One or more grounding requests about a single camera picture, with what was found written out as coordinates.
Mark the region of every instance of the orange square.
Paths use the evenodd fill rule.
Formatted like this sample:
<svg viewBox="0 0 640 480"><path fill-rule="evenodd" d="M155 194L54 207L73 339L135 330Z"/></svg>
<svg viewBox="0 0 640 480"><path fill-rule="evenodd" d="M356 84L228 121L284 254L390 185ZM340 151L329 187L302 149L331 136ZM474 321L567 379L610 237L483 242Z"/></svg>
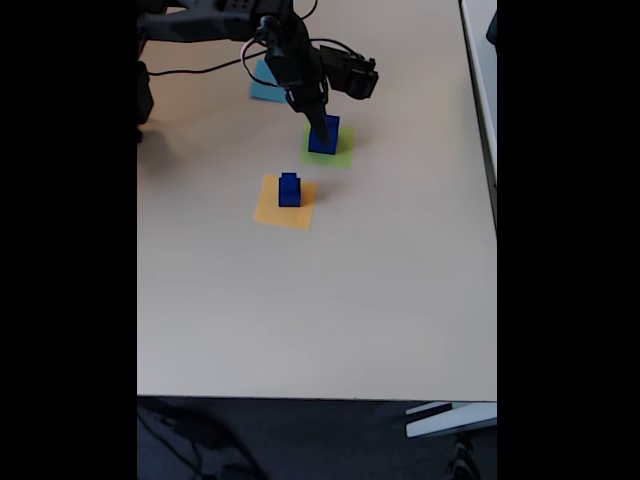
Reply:
<svg viewBox="0 0 640 480"><path fill-rule="evenodd" d="M318 184L302 180L300 182L302 190L300 206L279 207L279 180L280 178L277 175L265 175L262 179L262 190L260 190L258 206L253 214L253 220L258 223L267 223L279 227L309 230Z"/></svg>

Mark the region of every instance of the blue paper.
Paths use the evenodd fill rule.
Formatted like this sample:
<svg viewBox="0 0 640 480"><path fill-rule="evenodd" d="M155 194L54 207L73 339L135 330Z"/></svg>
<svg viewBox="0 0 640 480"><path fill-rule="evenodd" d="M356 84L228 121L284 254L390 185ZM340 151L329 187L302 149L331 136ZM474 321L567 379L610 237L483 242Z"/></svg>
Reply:
<svg viewBox="0 0 640 480"><path fill-rule="evenodd" d="M277 83L273 78L271 70L267 63L260 59L256 64L255 77L263 82ZM249 96L251 98L259 98L261 100L269 100L271 102L287 103L284 88L281 87L268 87L267 85L260 85L259 83L251 81L251 90L249 90Z"/></svg>

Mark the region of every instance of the green square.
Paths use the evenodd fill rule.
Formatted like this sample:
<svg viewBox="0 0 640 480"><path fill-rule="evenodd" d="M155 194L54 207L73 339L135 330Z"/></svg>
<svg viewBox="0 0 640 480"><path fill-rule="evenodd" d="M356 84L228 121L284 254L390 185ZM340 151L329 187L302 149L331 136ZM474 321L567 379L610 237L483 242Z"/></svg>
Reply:
<svg viewBox="0 0 640 480"><path fill-rule="evenodd" d="M304 129L304 141L300 152L300 163L311 163L322 167L351 169L353 160L353 127L340 127L338 131L338 148L335 155L312 153L309 151L309 133L311 126Z"/></svg>

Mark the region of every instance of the paper square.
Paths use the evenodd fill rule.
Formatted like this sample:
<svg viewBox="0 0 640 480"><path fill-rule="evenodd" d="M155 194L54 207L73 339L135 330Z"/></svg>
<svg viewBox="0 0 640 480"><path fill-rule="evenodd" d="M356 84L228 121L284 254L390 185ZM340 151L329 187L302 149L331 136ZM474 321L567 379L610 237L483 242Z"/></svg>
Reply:
<svg viewBox="0 0 640 480"><path fill-rule="evenodd" d="M254 73L258 80L263 82L278 83L273 77L269 65L263 59L258 60L256 63L256 71ZM251 98L258 98L260 100L269 100L271 102L287 103L284 88L268 87L267 85L261 85L259 83L251 81L251 89L249 90L249 96Z"/></svg>
<svg viewBox="0 0 640 480"><path fill-rule="evenodd" d="M262 179L262 189L258 197L258 206L253 214L253 220L279 227L299 228L309 230L313 204L318 190L318 184L302 180L302 200L299 207L279 207L277 175L265 175Z"/></svg>
<svg viewBox="0 0 640 480"><path fill-rule="evenodd" d="M309 133L311 126L304 129L304 141L300 152L300 163L310 163L323 167L351 169L353 162L353 127L341 127L338 131L338 149L335 155L313 153L309 151Z"/></svg>

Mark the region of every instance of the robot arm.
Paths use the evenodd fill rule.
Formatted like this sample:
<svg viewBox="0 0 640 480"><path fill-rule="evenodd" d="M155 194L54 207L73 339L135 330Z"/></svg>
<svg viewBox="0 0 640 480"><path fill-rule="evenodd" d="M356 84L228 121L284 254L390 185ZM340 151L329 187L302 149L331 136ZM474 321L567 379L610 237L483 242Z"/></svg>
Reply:
<svg viewBox="0 0 640 480"><path fill-rule="evenodd" d="M185 10L138 17L145 40L204 42L255 39L266 46L265 61L295 112L306 115L323 143L329 143L325 106L327 78L334 90L369 98L378 81L375 60L354 52L311 45L292 0L180 0Z"/></svg>

